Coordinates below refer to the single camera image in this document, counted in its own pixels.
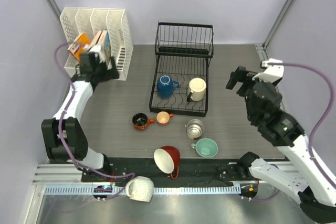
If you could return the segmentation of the cream enamel mug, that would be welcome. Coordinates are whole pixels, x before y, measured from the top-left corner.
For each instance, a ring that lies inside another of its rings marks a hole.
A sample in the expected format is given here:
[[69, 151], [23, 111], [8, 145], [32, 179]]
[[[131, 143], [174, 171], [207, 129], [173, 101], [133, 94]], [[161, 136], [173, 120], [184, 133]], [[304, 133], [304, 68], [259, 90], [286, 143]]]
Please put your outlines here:
[[202, 78], [193, 78], [188, 84], [187, 102], [200, 101], [206, 93], [206, 82]]

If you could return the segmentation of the blue mug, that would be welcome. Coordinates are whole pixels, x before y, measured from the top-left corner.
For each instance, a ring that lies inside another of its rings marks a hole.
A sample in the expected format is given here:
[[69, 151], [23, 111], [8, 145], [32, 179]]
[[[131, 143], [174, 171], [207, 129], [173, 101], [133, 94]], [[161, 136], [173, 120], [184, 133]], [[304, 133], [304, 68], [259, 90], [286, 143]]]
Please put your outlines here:
[[157, 93], [162, 99], [168, 99], [173, 95], [173, 92], [180, 87], [177, 81], [174, 81], [168, 75], [162, 75], [157, 81]]

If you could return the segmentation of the orange black mug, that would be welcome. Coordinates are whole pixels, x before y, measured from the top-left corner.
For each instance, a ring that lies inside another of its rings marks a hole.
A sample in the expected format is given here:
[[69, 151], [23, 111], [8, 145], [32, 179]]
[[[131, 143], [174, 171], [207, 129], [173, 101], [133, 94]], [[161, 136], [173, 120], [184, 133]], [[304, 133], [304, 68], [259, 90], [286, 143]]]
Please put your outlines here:
[[137, 113], [132, 118], [132, 125], [137, 130], [145, 130], [150, 124], [155, 123], [155, 119], [149, 119], [144, 113]]

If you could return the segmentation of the white mug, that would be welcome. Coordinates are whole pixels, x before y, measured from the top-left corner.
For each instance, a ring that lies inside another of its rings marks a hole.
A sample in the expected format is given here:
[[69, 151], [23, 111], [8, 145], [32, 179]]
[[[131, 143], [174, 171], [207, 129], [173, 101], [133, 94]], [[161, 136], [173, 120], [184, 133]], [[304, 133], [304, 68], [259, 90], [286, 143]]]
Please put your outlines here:
[[154, 183], [150, 178], [137, 176], [126, 184], [125, 194], [131, 200], [150, 202], [154, 194]]

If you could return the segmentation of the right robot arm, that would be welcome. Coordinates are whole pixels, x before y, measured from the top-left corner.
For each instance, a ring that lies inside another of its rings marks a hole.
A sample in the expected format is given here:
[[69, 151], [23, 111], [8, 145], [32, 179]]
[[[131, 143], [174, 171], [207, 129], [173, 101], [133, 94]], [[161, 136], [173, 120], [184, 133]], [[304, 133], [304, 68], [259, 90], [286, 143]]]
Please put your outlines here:
[[260, 179], [292, 198], [314, 222], [335, 222], [335, 176], [309, 147], [303, 127], [280, 108], [282, 95], [276, 85], [284, 68], [277, 63], [264, 66], [260, 73], [239, 66], [231, 72], [226, 88], [242, 83], [237, 94], [246, 103], [247, 119], [261, 136], [281, 151], [300, 176], [273, 167], [257, 154], [247, 152], [237, 162], [242, 179]]

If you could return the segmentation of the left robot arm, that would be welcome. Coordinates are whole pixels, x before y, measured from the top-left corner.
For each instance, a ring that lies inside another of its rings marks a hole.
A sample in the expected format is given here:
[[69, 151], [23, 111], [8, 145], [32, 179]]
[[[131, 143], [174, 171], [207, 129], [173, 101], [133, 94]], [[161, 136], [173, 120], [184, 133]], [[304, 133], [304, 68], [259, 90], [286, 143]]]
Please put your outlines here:
[[84, 61], [70, 78], [70, 89], [61, 108], [52, 117], [44, 119], [41, 130], [46, 153], [53, 161], [72, 161], [78, 169], [94, 169], [98, 180], [105, 182], [112, 174], [104, 154], [92, 150], [80, 125], [84, 108], [101, 82], [119, 79], [115, 57], [109, 63], [100, 60], [97, 52], [82, 54]]

